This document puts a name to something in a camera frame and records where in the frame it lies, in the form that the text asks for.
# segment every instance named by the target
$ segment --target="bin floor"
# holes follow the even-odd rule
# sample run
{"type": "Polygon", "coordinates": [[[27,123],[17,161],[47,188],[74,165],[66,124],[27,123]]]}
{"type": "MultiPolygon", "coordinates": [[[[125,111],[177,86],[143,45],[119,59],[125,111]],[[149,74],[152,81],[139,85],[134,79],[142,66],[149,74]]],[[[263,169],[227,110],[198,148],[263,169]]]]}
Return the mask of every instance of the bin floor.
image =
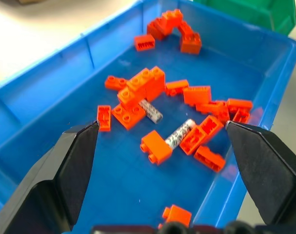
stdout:
{"type": "MultiPolygon", "coordinates": [[[[107,75],[130,79],[147,67],[159,66],[166,81],[187,79],[190,85],[211,85],[216,100],[241,98],[253,100],[262,75],[249,67],[213,51],[202,49],[199,56],[182,54],[179,38],[170,36],[157,41],[156,49],[137,52],[127,50],[95,78],[98,82],[94,100],[89,106],[95,115],[97,105],[118,104],[116,92],[104,89],[107,75]]],[[[165,139],[186,119],[197,124],[206,117],[183,104],[182,95],[161,95],[153,105],[163,113],[163,120],[155,125],[147,117],[130,131],[112,116],[112,130],[99,133],[93,172],[83,208],[74,233],[87,231],[97,224],[147,224],[156,227],[163,222],[166,206],[176,204],[196,215],[213,180],[215,172],[176,148],[172,157],[156,166],[140,148],[143,136],[153,129],[165,139]]],[[[224,157],[230,143],[222,130],[210,143],[212,151],[224,157]]]]}

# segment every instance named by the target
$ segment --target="orange 2x2 brick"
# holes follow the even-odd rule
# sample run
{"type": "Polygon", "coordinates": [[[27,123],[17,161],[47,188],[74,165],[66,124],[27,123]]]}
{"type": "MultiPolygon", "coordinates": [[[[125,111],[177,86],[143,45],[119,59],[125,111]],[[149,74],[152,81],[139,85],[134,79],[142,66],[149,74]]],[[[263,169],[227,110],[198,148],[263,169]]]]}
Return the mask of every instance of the orange 2x2 brick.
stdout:
{"type": "Polygon", "coordinates": [[[112,110],[112,114],[127,130],[130,130],[145,117],[146,112],[138,104],[129,110],[119,104],[112,110]]]}
{"type": "Polygon", "coordinates": [[[180,38],[180,51],[182,53],[198,55],[201,47],[202,41],[199,33],[185,35],[180,38]]]}

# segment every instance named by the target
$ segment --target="white table surface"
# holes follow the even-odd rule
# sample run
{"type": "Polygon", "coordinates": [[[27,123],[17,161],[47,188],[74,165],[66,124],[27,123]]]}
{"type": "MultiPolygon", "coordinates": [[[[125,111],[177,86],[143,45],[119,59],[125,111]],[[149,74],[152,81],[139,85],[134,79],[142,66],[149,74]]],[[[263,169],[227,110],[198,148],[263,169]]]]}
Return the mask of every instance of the white table surface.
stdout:
{"type": "MultiPolygon", "coordinates": [[[[21,6],[0,0],[0,80],[61,48],[134,0],[47,0],[21,6]]],[[[296,39],[296,27],[290,34],[296,39]]],[[[296,67],[272,127],[296,154],[296,67]]],[[[238,218],[262,223],[247,194],[238,218]]]]}

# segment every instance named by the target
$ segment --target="lego brick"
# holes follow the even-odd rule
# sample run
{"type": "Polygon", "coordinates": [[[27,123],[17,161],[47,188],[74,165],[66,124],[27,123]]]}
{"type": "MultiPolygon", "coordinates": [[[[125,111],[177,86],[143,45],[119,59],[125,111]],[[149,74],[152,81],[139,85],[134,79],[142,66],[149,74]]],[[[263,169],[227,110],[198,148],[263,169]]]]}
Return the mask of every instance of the lego brick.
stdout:
{"type": "Polygon", "coordinates": [[[196,104],[196,110],[206,115],[208,113],[216,113],[219,109],[219,101],[211,101],[209,103],[196,104]]]}
{"type": "Polygon", "coordinates": [[[199,125],[202,131],[204,131],[206,134],[205,138],[202,140],[202,144],[205,144],[211,140],[223,128],[223,126],[224,125],[222,122],[220,122],[216,117],[206,117],[205,120],[203,120],[203,122],[199,125]]]}
{"type": "Polygon", "coordinates": [[[163,27],[178,27],[182,23],[183,15],[179,9],[175,9],[174,11],[166,11],[162,13],[161,17],[161,25],[163,27]]]}
{"type": "Polygon", "coordinates": [[[250,120],[250,113],[238,109],[232,121],[240,122],[240,123],[248,123],[250,120]]]}
{"type": "Polygon", "coordinates": [[[225,101],[217,101],[217,109],[213,111],[212,114],[223,123],[226,123],[230,120],[228,106],[225,101]]]}
{"type": "Polygon", "coordinates": [[[230,113],[236,113],[238,109],[250,112],[253,107],[253,103],[248,100],[230,98],[227,100],[227,106],[230,113]]]}
{"type": "Polygon", "coordinates": [[[104,86],[107,89],[120,91],[126,87],[126,82],[127,80],[125,80],[124,78],[108,76],[107,80],[104,82],[104,86]]]}
{"type": "Polygon", "coordinates": [[[223,123],[230,120],[227,103],[225,101],[211,101],[209,103],[196,104],[196,110],[206,115],[208,113],[218,117],[223,123]]]}
{"type": "Polygon", "coordinates": [[[183,225],[185,225],[186,227],[189,227],[189,224],[191,221],[191,216],[192,216],[192,214],[189,211],[187,211],[179,206],[172,205],[171,208],[169,208],[169,207],[165,208],[162,218],[165,219],[165,223],[180,222],[183,225]]]}
{"type": "Polygon", "coordinates": [[[173,32],[173,27],[164,25],[164,21],[162,18],[155,19],[155,26],[156,28],[165,36],[170,35],[173,32]]]}
{"type": "Polygon", "coordinates": [[[186,104],[194,106],[199,103],[209,103],[212,100],[210,86],[194,86],[183,89],[183,100],[186,104]]]}
{"type": "Polygon", "coordinates": [[[147,85],[147,101],[151,102],[165,91],[165,73],[157,66],[151,69],[154,81],[147,85]]]}
{"type": "Polygon", "coordinates": [[[190,27],[190,25],[187,24],[186,21],[181,22],[181,24],[178,26],[178,30],[180,31],[183,37],[185,36],[191,37],[194,33],[192,28],[190,27]]]}
{"type": "Polygon", "coordinates": [[[97,122],[99,123],[99,132],[111,131],[111,106],[99,105],[97,110],[97,122]]]}
{"type": "Polygon", "coordinates": [[[141,139],[140,148],[144,153],[149,152],[149,160],[157,165],[167,160],[173,152],[155,130],[141,139]]]}
{"type": "Polygon", "coordinates": [[[135,37],[135,48],[137,51],[151,50],[156,46],[156,40],[151,34],[135,37]]]}
{"type": "Polygon", "coordinates": [[[127,130],[130,130],[145,117],[146,112],[138,104],[130,110],[126,110],[119,104],[112,110],[112,114],[127,130]]]}
{"type": "Polygon", "coordinates": [[[127,81],[126,85],[128,89],[134,93],[137,99],[143,100],[147,97],[146,87],[151,85],[153,82],[153,74],[149,69],[145,68],[127,81]]]}
{"type": "Polygon", "coordinates": [[[194,158],[215,172],[219,172],[225,166],[225,160],[219,154],[214,154],[208,147],[200,146],[194,158]]]}
{"type": "Polygon", "coordinates": [[[180,51],[182,53],[198,55],[201,47],[202,41],[199,33],[193,33],[190,36],[182,36],[180,38],[180,51]]]}
{"type": "Polygon", "coordinates": [[[122,89],[118,93],[118,100],[123,108],[131,109],[143,99],[142,96],[136,96],[134,92],[129,90],[128,87],[122,89]]]}
{"type": "Polygon", "coordinates": [[[197,125],[182,140],[180,147],[186,155],[190,155],[200,146],[200,144],[203,143],[206,138],[206,132],[197,125]]]}
{"type": "Polygon", "coordinates": [[[166,36],[157,29],[155,20],[147,25],[147,34],[151,34],[156,40],[163,40],[166,36]]]}
{"type": "Polygon", "coordinates": [[[165,93],[168,96],[176,96],[182,94],[183,89],[189,87],[189,82],[186,79],[168,82],[165,84],[165,93]]]}

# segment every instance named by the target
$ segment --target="green plastic bin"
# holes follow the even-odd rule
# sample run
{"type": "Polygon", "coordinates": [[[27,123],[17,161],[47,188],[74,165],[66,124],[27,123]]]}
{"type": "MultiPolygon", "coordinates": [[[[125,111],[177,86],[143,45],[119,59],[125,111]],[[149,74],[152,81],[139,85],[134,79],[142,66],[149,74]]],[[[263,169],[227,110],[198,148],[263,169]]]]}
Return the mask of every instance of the green plastic bin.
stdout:
{"type": "Polygon", "coordinates": [[[295,0],[194,0],[214,9],[288,35],[296,25],[295,0]]]}

